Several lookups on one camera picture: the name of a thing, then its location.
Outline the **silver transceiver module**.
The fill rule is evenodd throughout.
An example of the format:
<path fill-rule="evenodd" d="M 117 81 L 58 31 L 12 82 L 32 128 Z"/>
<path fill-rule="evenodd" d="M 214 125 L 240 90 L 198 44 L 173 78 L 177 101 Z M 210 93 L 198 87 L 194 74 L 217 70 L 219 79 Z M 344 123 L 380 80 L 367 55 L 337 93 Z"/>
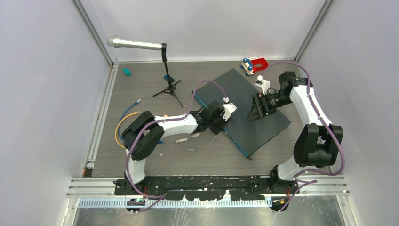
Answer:
<path fill-rule="evenodd" d="M 199 137 L 200 135 L 201 135 L 201 132 L 198 132 L 198 133 L 191 135 L 191 138 L 195 139 L 195 138 Z"/>
<path fill-rule="evenodd" d="M 186 142 L 186 141 L 188 141 L 188 138 L 182 138 L 182 139 L 176 140 L 176 143 L 178 144 L 178 143 L 182 143 L 182 142 Z"/>

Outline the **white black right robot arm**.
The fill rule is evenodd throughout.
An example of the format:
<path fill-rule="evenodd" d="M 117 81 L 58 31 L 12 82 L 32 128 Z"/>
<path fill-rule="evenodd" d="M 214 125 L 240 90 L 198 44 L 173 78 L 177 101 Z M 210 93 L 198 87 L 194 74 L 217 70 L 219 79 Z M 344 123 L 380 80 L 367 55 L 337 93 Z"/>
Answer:
<path fill-rule="evenodd" d="M 253 95 L 253 104 L 248 121 L 272 116 L 279 107 L 294 104 L 303 130 L 293 149 L 293 157 L 276 165 L 270 171 L 268 187 L 274 193 L 281 193 L 297 185 L 295 179 L 305 172 L 318 172 L 320 168 L 335 164 L 343 129 L 335 126 L 325 117 L 316 100 L 313 84 L 309 78 L 299 78 L 295 72 L 284 72 L 279 76 L 280 89 L 259 75 L 255 85 L 262 91 Z"/>

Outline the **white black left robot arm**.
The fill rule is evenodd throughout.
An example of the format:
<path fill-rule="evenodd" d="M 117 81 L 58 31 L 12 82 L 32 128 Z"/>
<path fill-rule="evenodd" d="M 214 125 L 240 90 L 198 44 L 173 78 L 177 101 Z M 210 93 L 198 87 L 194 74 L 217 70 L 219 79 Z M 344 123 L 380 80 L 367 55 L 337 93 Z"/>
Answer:
<path fill-rule="evenodd" d="M 160 117 L 149 111 L 141 113 L 121 134 L 123 147 L 127 151 L 126 189 L 133 195 L 144 190 L 145 160 L 162 138 L 196 134 L 207 129 L 217 135 L 236 110 L 233 103 L 213 101 L 205 108 L 179 116 Z"/>

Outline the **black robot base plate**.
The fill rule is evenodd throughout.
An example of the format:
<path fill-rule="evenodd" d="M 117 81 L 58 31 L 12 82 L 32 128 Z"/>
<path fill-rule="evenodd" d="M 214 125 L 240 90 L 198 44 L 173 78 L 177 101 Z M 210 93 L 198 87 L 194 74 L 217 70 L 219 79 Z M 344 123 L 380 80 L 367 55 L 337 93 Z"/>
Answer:
<path fill-rule="evenodd" d="M 144 195 L 157 200 L 193 201 L 221 200 L 226 195 L 232 201 L 261 200 L 267 194 L 287 198 L 297 188 L 295 181 L 283 181 L 269 176 L 147 176 L 136 185 L 127 178 L 116 179 L 115 195 Z"/>

